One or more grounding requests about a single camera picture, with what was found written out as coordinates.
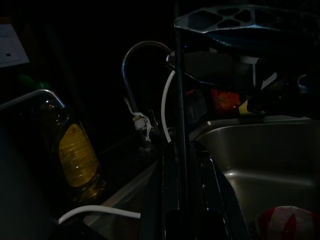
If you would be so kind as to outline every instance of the red object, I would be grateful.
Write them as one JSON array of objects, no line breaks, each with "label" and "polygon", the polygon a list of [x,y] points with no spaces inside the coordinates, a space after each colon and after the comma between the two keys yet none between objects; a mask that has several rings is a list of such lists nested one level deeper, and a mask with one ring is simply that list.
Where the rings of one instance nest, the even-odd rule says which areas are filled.
[{"label": "red object", "polygon": [[215,110],[218,113],[234,111],[241,105],[238,93],[211,89]]},{"label": "red object", "polygon": [[278,206],[265,211],[256,221],[262,240],[318,240],[320,219],[295,207]]}]

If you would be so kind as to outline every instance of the dark background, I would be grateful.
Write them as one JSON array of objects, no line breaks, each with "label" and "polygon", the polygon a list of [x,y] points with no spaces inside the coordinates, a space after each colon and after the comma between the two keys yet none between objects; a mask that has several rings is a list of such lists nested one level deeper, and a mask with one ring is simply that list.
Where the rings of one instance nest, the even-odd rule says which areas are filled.
[{"label": "dark background", "polygon": [[[319,9],[313,0],[197,0],[180,5],[185,14],[219,4],[252,3],[308,12]],[[30,27],[44,63],[38,60],[29,74],[37,81],[51,82],[53,90],[73,106],[96,149],[102,151],[134,133],[124,103],[121,62],[131,46],[144,40],[159,41],[174,50],[173,1],[14,0],[4,2],[1,9],[2,16],[11,17],[17,32]],[[46,28],[55,35],[62,61]],[[159,49],[145,47],[132,55],[127,68],[139,110],[153,109],[158,122],[162,91],[170,74],[165,57]],[[174,126],[174,86],[167,101],[168,125]]]}]

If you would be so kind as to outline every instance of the stainless steel sink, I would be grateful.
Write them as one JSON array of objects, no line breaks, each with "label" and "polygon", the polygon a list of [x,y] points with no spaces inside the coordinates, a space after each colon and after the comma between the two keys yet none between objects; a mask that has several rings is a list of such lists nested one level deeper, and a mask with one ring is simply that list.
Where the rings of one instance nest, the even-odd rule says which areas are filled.
[{"label": "stainless steel sink", "polygon": [[253,123],[217,120],[190,138],[206,146],[247,222],[277,206],[320,213],[320,123],[283,116]]}]

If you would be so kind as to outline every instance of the cooking oil bottle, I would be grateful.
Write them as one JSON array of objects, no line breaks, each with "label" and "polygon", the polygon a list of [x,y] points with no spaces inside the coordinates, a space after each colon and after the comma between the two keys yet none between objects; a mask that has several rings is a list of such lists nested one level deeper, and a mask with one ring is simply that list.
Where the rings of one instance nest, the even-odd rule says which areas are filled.
[{"label": "cooking oil bottle", "polygon": [[106,182],[80,121],[73,118],[67,107],[61,109],[51,99],[39,101],[33,113],[51,160],[62,169],[69,199],[76,204],[95,200]]}]

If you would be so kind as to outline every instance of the sink basin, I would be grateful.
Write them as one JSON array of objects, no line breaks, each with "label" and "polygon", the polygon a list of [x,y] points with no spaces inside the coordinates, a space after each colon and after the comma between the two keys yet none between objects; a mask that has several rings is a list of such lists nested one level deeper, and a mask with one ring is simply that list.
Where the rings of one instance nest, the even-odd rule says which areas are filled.
[{"label": "sink basin", "polygon": [[291,117],[207,122],[190,135],[233,186],[247,223],[277,206],[320,213],[320,124]]}]

